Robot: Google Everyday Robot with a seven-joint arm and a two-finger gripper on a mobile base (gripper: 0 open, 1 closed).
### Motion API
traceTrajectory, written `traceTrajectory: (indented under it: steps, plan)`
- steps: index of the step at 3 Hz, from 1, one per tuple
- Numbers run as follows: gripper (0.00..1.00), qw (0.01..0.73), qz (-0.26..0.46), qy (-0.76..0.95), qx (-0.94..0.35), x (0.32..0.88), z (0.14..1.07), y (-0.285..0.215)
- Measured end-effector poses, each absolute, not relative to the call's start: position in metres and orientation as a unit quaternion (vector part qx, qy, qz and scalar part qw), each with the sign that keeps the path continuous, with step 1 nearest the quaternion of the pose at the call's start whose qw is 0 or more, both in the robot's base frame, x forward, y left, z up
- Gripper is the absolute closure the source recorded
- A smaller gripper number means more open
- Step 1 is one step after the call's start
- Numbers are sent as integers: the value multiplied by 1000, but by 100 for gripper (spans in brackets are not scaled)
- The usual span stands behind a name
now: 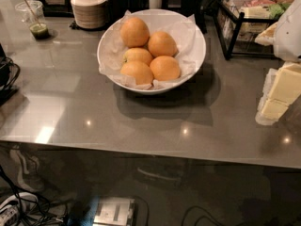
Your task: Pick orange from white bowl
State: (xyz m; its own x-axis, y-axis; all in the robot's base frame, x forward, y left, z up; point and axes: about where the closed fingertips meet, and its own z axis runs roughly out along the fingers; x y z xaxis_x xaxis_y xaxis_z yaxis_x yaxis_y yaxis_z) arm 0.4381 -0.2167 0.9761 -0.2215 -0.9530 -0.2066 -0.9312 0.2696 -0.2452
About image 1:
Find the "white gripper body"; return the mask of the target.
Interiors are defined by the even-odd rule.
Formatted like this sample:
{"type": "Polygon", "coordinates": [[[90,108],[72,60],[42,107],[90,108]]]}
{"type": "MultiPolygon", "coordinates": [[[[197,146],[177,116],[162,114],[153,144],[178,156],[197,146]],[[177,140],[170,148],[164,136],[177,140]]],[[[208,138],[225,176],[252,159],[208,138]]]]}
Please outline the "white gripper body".
{"type": "Polygon", "coordinates": [[[277,21],[274,55],[284,61],[301,61],[301,0],[294,0],[277,21]]]}

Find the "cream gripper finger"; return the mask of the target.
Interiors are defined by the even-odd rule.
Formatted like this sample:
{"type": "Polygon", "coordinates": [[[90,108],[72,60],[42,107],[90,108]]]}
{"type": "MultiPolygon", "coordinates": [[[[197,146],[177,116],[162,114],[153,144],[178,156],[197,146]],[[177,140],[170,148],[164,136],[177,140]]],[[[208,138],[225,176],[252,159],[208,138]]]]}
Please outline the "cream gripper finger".
{"type": "Polygon", "coordinates": [[[301,95],[301,64],[285,62],[278,70],[270,69],[265,77],[255,121],[273,125],[301,95]]]}

